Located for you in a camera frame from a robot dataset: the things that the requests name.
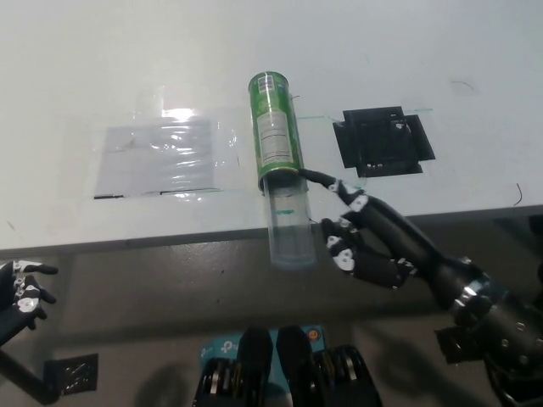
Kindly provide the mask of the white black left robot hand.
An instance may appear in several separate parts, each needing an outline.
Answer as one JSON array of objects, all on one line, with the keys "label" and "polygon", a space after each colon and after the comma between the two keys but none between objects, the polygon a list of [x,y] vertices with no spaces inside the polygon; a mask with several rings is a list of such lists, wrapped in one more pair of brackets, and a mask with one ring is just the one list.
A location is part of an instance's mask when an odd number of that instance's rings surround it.
[{"label": "white black left robot hand", "polygon": [[43,303],[57,299],[35,278],[35,274],[54,276],[57,267],[29,260],[13,260],[1,264],[1,345],[25,328],[36,329],[35,319],[46,320]]}]

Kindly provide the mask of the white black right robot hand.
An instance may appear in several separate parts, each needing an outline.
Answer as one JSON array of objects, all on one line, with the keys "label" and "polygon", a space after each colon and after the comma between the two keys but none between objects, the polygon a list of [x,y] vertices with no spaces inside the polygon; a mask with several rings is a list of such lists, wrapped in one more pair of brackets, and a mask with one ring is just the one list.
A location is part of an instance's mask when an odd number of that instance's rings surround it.
[{"label": "white black right robot hand", "polygon": [[490,279],[482,270],[442,254],[383,200],[318,171],[302,169],[299,174],[325,187],[349,208],[336,221],[321,221],[327,250],[344,273],[390,288],[416,276],[428,285],[441,308],[454,313],[489,294]]}]

